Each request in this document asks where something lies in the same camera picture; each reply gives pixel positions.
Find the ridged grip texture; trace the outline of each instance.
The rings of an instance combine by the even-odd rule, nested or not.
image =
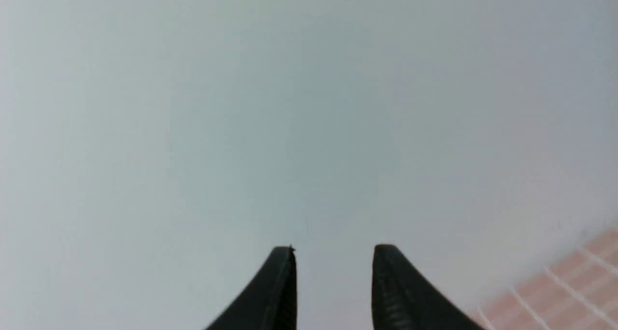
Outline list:
[[[371,312],[375,330],[482,330],[392,244],[375,248]]]

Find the tiled surface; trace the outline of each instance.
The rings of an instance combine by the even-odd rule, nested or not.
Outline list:
[[[618,229],[470,313],[487,330],[618,330]]]

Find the gray background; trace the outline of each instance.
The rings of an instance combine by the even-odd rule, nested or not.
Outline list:
[[[370,329],[373,245],[462,307],[618,208],[618,0],[0,0],[0,327],[200,329],[276,244]]]

